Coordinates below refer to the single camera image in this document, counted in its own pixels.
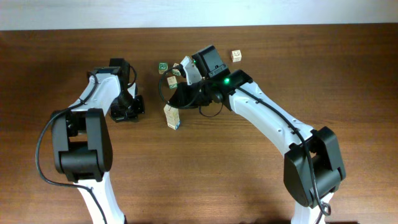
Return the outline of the red-sided number 5 block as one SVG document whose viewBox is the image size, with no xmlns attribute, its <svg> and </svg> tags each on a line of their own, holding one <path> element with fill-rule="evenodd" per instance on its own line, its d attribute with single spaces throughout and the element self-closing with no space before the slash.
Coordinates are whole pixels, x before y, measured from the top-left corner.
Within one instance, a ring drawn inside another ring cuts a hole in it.
<svg viewBox="0 0 398 224">
<path fill-rule="evenodd" d="M 166 116 L 179 116 L 178 109 L 171 107 L 170 105 L 165 105 L 164 113 Z"/>
</svg>

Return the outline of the blue-sided leaf block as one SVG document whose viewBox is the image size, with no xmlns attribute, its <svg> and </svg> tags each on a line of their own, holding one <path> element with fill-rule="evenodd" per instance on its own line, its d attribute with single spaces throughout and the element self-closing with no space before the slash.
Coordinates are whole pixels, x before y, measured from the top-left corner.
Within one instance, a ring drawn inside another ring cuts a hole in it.
<svg viewBox="0 0 398 224">
<path fill-rule="evenodd" d="M 180 126 L 180 120 L 179 119 L 168 119 L 167 126 L 172 128 L 173 130 L 177 130 Z"/>
</svg>

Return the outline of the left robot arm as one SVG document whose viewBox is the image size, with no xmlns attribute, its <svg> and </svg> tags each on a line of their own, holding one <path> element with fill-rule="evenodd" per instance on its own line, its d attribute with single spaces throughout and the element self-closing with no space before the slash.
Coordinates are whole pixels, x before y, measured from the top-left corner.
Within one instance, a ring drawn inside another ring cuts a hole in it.
<svg viewBox="0 0 398 224">
<path fill-rule="evenodd" d="M 105 117 L 135 121 L 145 112 L 144 99 L 129 79 L 135 73 L 125 59 L 112 58 L 107 67 L 89 71 L 76 102 L 51 117 L 55 168 L 81 193 L 93 223 L 127 222 L 111 185 L 113 147 Z"/>
</svg>

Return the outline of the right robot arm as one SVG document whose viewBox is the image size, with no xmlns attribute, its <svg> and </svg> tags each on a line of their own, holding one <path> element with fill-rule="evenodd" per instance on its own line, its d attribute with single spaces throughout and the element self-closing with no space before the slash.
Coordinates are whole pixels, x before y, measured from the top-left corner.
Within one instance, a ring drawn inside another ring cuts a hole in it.
<svg viewBox="0 0 398 224">
<path fill-rule="evenodd" d="M 295 200 L 292 223 L 324 223 L 346 178 L 336 134 L 307 125 L 274 103 L 243 70 L 230 71 L 209 45 L 173 67 L 186 80 L 165 103 L 180 110 L 221 103 L 253 124 L 284 158 L 284 185 Z"/>
</svg>

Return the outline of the number 8 wooden block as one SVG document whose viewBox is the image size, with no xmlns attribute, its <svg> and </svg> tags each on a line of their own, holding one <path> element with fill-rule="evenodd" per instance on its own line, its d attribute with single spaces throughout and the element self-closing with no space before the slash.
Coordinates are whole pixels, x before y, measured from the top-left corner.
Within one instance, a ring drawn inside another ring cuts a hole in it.
<svg viewBox="0 0 398 224">
<path fill-rule="evenodd" d="M 180 121 L 179 112 L 176 108 L 165 108 L 165 117 L 168 123 L 178 123 Z"/>
</svg>

